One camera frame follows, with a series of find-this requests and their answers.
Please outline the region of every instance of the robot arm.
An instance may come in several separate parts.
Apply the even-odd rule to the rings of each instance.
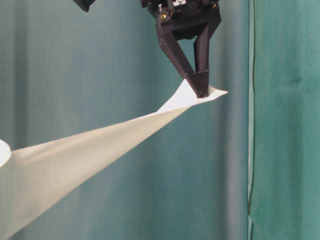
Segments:
[[[74,0],[88,12],[96,0]],[[210,38],[221,22],[219,0],[140,0],[156,21],[160,48],[198,98],[209,95]],[[195,38],[194,69],[178,41]]]

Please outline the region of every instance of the paper sheet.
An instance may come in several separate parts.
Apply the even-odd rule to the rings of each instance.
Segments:
[[[0,139],[0,168],[9,160],[11,157],[11,150],[7,143]]]
[[[213,87],[209,92],[208,97],[198,99],[184,80],[157,112],[13,151],[0,168],[0,240],[25,227],[191,106],[227,93]]]

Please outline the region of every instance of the white round object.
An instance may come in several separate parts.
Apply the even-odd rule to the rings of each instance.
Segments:
[[[11,150],[8,144],[0,139],[0,168],[9,160],[11,157]]]

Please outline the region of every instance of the green curtain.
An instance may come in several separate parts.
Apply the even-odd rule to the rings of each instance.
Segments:
[[[11,240],[245,240],[248,2],[220,1],[211,84],[195,107],[75,189]],[[151,113],[181,77],[136,0],[6,0],[0,138],[23,148]],[[181,42],[189,58],[192,42]]]
[[[253,240],[320,239],[320,3],[253,0]]]

